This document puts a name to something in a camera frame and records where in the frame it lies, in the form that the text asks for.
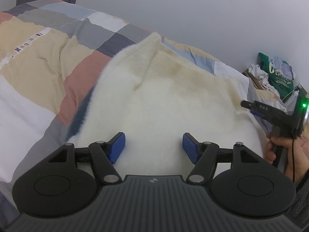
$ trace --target white sweater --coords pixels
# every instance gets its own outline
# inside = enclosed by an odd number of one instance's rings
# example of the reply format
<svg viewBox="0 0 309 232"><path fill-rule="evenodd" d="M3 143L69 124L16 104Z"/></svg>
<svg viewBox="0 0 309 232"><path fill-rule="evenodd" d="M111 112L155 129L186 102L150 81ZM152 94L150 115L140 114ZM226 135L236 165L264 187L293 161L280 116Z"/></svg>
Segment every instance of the white sweater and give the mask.
<svg viewBox="0 0 309 232"><path fill-rule="evenodd" d="M153 33L109 62L93 91L84 125L69 142L87 147L124 132L126 147L114 165L122 177L186 177L194 165L182 149L185 132L222 148L242 141L262 156L265 134L240 106L236 87L236 80L200 69ZM218 166L217 172L224 169Z"/></svg>

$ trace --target sleeve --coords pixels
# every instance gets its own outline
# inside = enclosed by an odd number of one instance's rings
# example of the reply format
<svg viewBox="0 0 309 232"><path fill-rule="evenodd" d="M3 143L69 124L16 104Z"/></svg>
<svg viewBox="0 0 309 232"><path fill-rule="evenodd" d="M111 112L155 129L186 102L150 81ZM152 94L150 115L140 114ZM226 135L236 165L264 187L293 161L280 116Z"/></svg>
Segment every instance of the sleeve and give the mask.
<svg viewBox="0 0 309 232"><path fill-rule="evenodd" d="M309 170L296 187L296 197L288 214L299 224L309 223Z"/></svg>

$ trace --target logo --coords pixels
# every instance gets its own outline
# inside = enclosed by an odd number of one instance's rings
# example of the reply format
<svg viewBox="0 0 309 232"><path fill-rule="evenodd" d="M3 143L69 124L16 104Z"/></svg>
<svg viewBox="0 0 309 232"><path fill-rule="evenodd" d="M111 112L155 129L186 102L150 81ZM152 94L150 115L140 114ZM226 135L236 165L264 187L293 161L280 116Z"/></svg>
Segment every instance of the logo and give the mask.
<svg viewBox="0 0 309 232"><path fill-rule="evenodd" d="M260 106L259 106L261 109L264 109L264 110L266 110L266 111L268 111L268 108L267 108L267 106L264 106L264 105L261 105L260 104Z"/></svg>
<svg viewBox="0 0 309 232"><path fill-rule="evenodd" d="M156 183L156 182L158 181L158 179L152 178L152 179L150 179L149 181L150 181L151 183Z"/></svg>
<svg viewBox="0 0 309 232"><path fill-rule="evenodd" d="M17 56L17 54L21 53L24 49L26 49L28 46L30 46L35 39L41 37L41 36L44 36L46 35L48 32L50 32L51 28L47 27L45 28L44 30L42 30L41 32L33 35L32 37L30 37L25 43L23 43L22 45L20 46L17 46L13 52L7 54L7 56L3 59L3 60L0 60L0 68L2 68L2 66L4 64L8 64L9 61L12 59L12 58L15 58Z"/></svg>
<svg viewBox="0 0 309 232"><path fill-rule="evenodd" d="M271 62L269 62L269 72L270 73L274 73L275 72L273 66L271 65Z"/></svg>

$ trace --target white stripe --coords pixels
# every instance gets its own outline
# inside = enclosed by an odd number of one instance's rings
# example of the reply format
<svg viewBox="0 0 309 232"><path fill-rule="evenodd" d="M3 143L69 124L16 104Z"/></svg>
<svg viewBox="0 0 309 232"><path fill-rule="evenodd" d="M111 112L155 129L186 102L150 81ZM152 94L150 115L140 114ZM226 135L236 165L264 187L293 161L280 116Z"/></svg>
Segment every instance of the white stripe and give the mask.
<svg viewBox="0 0 309 232"><path fill-rule="evenodd" d="M48 32L50 32L50 30L51 30L51 28L46 27L44 30L38 32L37 34L41 33L41 34L42 34L41 36L44 36L44 35L46 35ZM27 47L29 47L36 39L40 38L41 36L36 36L36 34L33 35L33 36L30 37L26 42L24 42L22 45L19 45L19 46L16 47L16 48L19 48L20 51L14 50L13 52L8 53L8 54L6 55L6 57L0 61L0 69L1 69L5 64L8 64L8 63L10 62L11 59L15 58L15 57L16 57L19 53L21 53L24 49L27 49Z"/></svg>
<svg viewBox="0 0 309 232"><path fill-rule="evenodd" d="M55 114L21 96L2 75L0 89L0 181L10 182Z"/></svg>

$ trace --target pink stripe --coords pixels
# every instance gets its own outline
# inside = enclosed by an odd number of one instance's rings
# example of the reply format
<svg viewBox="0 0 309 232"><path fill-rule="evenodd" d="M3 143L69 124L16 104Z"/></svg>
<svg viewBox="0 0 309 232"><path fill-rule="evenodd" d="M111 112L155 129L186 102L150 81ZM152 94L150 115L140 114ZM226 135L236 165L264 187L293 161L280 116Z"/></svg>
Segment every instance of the pink stripe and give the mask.
<svg viewBox="0 0 309 232"><path fill-rule="evenodd" d="M5 13L5 12L0 12L0 23L4 22L4 21L9 21L13 16Z"/></svg>
<svg viewBox="0 0 309 232"><path fill-rule="evenodd" d="M95 85L101 71L110 59L109 56L95 50L81 61L64 80L63 85L66 96L61 102L57 118L65 125L69 125L72 122L79 105L89 90Z"/></svg>

